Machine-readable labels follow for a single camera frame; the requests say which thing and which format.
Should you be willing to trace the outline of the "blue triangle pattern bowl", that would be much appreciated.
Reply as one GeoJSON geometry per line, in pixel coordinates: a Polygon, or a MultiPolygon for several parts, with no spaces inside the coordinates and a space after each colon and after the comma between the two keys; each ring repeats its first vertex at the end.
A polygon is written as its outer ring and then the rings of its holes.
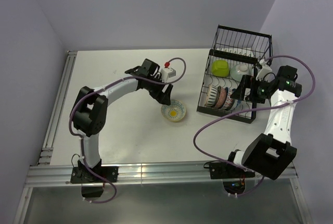
{"type": "Polygon", "coordinates": [[[236,89],[226,87],[225,90],[227,92],[227,97],[224,102],[224,105],[222,106],[222,110],[229,111],[229,110],[231,110],[231,108],[233,107],[233,105],[235,103],[235,100],[233,98],[231,98],[231,95],[233,94],[233,92],[236,89]]]}

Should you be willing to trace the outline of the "leaf pattern bowl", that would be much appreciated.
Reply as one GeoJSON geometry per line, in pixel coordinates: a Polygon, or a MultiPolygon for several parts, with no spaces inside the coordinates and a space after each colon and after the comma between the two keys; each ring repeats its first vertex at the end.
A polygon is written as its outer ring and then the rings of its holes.
{"type": "Polygon", "coordinates": [[[220,93],[217,99],[217,102],[214,106],[215,109],[220,109],[225,104],[228,95],[228,88],[220,87],[220,93]]]}

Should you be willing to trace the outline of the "yellow daisy bowl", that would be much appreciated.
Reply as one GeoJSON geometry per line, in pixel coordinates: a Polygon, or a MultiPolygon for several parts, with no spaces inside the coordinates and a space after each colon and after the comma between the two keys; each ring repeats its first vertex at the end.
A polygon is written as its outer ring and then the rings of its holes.
{"type": "Polygon", "coordinates": [[[166,120],[179,122],[186,116],[186,107],[181,101],[172,99],[170,105],[161,106],[161,113],[166,120]]]}

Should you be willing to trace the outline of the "celadon green bowl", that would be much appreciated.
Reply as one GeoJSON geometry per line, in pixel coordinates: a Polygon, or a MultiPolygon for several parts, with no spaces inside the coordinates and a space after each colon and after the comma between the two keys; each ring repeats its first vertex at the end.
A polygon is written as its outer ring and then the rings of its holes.
{"type": "Polygon", "coordinates": [[[231,68],[230,76],[233,80],[240,82],[243,76],[251,75],[250,69],[245,64],[238,64],[231,68]]]}

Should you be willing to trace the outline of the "white bowl pink interior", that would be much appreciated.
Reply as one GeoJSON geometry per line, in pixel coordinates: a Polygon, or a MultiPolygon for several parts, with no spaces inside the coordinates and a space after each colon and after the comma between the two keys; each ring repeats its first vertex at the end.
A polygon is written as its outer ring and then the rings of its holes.
{"type": "Polygon", "coordinates": [[[208,86],[207,97],[206,97],[206,101],[205,101],[204,105],[206,107],[215,106],[218,101],[219,94],[220,94],[220,92],[219,92],[218,87],[210,84],[208,86]]]}

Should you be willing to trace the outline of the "green square bowl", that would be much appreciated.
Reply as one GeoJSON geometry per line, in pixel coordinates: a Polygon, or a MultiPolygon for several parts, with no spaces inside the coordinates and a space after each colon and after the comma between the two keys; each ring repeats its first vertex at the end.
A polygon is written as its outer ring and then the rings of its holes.
{"type": "Polygon", "coordinates": [[[229,65],[225,60],[216,60],[212,63],[211,73],[216,77],[228,77],[229,65]]]}

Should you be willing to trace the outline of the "blue floral bowl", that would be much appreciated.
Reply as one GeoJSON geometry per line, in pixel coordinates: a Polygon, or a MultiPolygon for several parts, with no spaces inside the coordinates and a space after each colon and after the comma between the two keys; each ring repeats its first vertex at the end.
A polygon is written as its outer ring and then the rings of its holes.
{"type": "Polygon", "coordinates": [[[234,111],[241,105],[242,100],[234,100],[234,104],[230,108],[230,111],[234,111]]]}

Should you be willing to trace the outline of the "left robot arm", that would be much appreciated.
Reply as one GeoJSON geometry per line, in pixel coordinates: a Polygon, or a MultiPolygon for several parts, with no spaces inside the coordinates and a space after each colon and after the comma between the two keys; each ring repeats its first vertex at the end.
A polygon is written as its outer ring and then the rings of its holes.
{"type": "Polygon", "coordinates": [[[81,155],[78,167],[89,182],[102,178],[99,154],[99,133],[103,129],[108,107],[121,97],[143,89],[161,105],[170,105],[173,85],[168,82],[176,76],[170,63],[161,68],[145,59],[140,66],[125,71],[125,76],[109,85],[95,89],[80,89],[70,114],[70,133],[80,138],[81,155]]]}

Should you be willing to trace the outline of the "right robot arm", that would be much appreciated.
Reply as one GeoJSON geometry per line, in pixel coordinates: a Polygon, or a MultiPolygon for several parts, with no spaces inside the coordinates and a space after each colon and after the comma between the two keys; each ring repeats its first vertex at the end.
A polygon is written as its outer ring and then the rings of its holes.
{"type": "Polygon", "coordinates": [[[225,164],[229,176],[236,177],[247,168],[275,180],[295,158],[297,149],[291,145],[290,130],[295,100],[302,92],[297,77],[296,68],[281,66],[271,82],[244,75],[233,90],[233,99],[252,103],[264,103],[268,99],[272,108],[265,131],[245,151],[230,153],[225,164]]]}

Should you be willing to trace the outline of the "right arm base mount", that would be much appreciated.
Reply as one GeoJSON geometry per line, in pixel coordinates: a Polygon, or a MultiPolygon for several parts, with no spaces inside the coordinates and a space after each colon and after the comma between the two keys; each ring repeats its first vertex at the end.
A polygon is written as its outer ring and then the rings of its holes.
{"type": "Polygon", "coordinates": [[[203,168],[209,170],[211,180],[222,179],[224,190],[235,197],[244,193],[245,179],[255,177],[254,172],[244,171],[221,161],[208,161],[203,164],[203,168]]]}

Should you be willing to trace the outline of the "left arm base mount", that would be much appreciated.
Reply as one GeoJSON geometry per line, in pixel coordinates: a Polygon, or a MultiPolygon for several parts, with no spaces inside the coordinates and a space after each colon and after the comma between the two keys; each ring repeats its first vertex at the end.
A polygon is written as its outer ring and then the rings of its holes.
{"type": "Polygon", "coordinates": [[[72,169],[72,174],[70,178],[71,184],[81,185],[81,194],[83,197],[95,200],[102,196],[104,192],[104,187],[107,181],[115,183],[118,178],[117,166],[101,166],[97,169],[92,169],[92,171],[97,174],[93,175],[88,169],[80,164],[72,169]]]}

